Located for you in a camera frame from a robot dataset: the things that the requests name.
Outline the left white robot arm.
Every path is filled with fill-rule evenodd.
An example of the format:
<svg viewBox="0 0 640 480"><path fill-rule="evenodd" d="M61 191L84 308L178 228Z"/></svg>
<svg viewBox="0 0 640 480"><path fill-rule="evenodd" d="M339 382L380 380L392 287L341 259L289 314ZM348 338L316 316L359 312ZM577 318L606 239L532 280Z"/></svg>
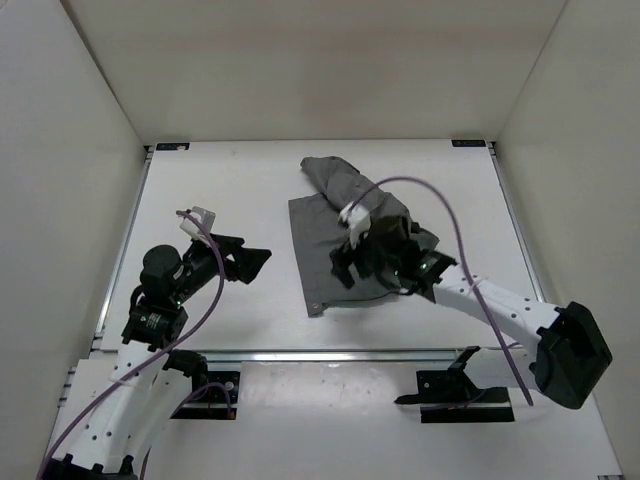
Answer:
<svg viewBox="0 0 640 480"><path fill-rule="evenodd" d="M61 458L47 456L39 478L141 478L153 440L184 398L208 389L205 357L175 345L188 320L185 302L215 277L251 283L271 255L222 235L194 237L185 253L148 250L109 384L71 422L77 439Z"/></svg>

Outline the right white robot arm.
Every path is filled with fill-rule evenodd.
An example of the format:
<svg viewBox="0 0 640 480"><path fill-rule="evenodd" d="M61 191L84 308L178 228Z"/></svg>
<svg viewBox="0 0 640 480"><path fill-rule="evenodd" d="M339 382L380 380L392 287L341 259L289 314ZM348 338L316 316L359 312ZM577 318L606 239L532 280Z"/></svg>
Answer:
<svg viewBox="0 0 640 480"><path fill-rule="evenodd" d="M537 391L556 404L583 406L612 363L612 353L591 311L539 302L465 273L454 258L420 245L417 229L403 216L371 219L366 211L339 216L348 238L330 253L331 273L351 289L374 279L400 295L419 295L496 327L517 348L465 348L443 371L437 387L455 402L483 390Z"/></svg>

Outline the grey skirt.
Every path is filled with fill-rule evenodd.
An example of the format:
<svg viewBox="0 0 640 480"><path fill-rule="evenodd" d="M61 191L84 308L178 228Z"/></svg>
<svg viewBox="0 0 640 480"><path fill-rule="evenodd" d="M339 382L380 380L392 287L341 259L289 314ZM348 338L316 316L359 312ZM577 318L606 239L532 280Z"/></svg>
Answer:
<svg viewBox="0 0 640 480"><path fill-rule="evenodd" d="M330 253L349 240L339 225L341 210L373 182L341 157L305 157L301 171L316 193L288 202L292 242L307 313L322 314L331 307L379 304L391 293L377 279L357 278L347 289L331 274Z"/></svg>

